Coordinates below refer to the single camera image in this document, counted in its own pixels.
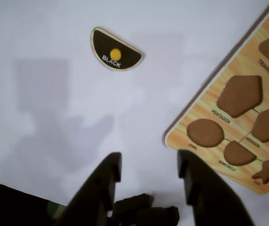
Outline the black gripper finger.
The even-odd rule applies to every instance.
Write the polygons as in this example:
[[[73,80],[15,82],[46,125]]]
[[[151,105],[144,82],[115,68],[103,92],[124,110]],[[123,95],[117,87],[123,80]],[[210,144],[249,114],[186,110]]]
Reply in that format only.
[[[239,196],[200,157],[189,150],[178,150],[177,161],[196,226],[254,225]]]
[[[106,226],[113,209],[115,184],[121,181],[122,154],[110,153],[67,205],[56,226]]]

